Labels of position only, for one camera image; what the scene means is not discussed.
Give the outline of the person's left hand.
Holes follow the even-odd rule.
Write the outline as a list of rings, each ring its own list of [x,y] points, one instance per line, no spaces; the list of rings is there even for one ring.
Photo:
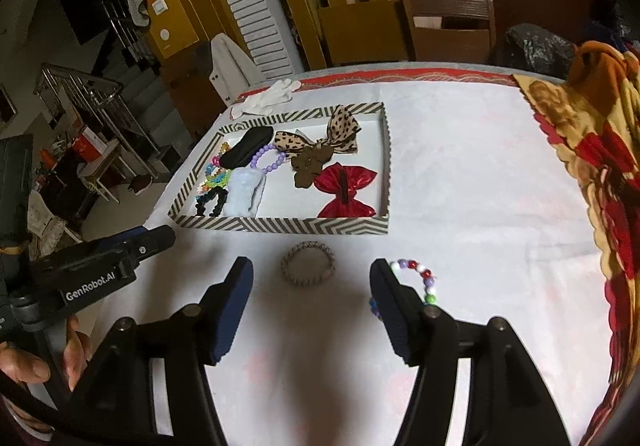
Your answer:
[[[63,367],[71,391],[91,358],[89,336],[80,331],[80,322],[76,315],[68,317]],[[14,348],[8,342],[1,343],[1,371],[17,383],[43,383],[50,378],[50,368],[43,359]]]

